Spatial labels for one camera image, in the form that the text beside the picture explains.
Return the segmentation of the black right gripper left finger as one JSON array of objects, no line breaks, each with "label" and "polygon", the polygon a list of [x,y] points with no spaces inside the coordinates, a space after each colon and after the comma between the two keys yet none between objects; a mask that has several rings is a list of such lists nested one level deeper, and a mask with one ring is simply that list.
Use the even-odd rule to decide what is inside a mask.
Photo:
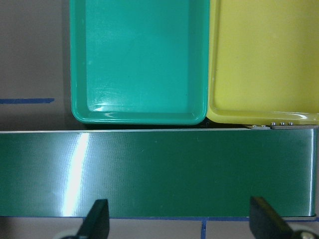
[{"label": "black right gripper left finger", "polygon": [[96,200],[83,224],[77,239],[107,239],[110,232],[109,206],[107,199]]}]

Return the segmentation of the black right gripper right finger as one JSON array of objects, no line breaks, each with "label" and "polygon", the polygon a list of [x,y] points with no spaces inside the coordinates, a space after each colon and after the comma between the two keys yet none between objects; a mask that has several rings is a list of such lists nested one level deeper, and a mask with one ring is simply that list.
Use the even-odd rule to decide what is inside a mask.
[{"label": "black right gripper right finger", "polygon": [[290,239],[293,230],[263,197],[250,198],[250,231],[256,239]]}]

